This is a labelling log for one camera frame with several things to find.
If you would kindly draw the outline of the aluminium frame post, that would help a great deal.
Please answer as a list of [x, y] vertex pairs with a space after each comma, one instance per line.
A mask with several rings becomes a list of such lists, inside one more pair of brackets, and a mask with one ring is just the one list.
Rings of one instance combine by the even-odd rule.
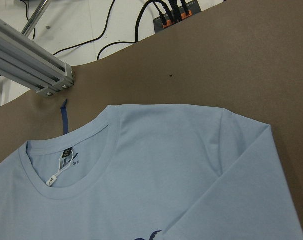
[[44, 97], [74, 85], [72, 67], [0, 19], [0, 75]]

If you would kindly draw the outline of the white shirt hang tag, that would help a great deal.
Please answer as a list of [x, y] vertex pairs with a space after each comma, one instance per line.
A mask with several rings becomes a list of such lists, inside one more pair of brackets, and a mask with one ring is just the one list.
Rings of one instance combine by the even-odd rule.
[[[74, 160], [74, 151], [71, 150], [70, 151], [71, 154], [69, 156], [64, 157], [64, 154], [62, 153], [59, 160], [58, 160], [58, 170], [57, 172], [48, 179], [48, 181], [46, 182], [46, 185], [48, 187], [51, 187], [58, 179], [58, 177], [64, 172], [67, 171], [73, 164], [73, 160]], [[64, 160], [66, 160], [67, 158], [70, 158], [70, 161], [65, 165], [64, 164]]]

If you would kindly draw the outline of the blue tape grid lines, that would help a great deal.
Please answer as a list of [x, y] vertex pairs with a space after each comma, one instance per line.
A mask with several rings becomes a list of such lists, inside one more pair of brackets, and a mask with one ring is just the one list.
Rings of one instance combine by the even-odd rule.
[[64, 135], [69, 133], [69, 120], [68, 120], [67, 104], [68, 104], [68, 100], [66, 99], [63, 102], [62, 106], [60, 107]]

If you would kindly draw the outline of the grey power strip orange sockets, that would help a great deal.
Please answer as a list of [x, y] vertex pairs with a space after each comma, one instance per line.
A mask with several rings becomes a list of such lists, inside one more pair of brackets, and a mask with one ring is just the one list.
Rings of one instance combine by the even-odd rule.
[[159, 17], [153, 20], [154, 32], [159, 33], [169, 27], [184, 21], [201, 12], [200, 5], [197, 0], [181, 0], [181, 6], [178, 1], [170, 0], [171, 10], [164, 10]]

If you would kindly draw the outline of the light blue t-shirt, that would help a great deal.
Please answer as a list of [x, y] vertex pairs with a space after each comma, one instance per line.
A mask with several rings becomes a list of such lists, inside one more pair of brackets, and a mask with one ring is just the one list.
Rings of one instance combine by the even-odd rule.
[[0, 164], [0, 240], [302, 239], [271, 126], [223, 108], [108, 106]]

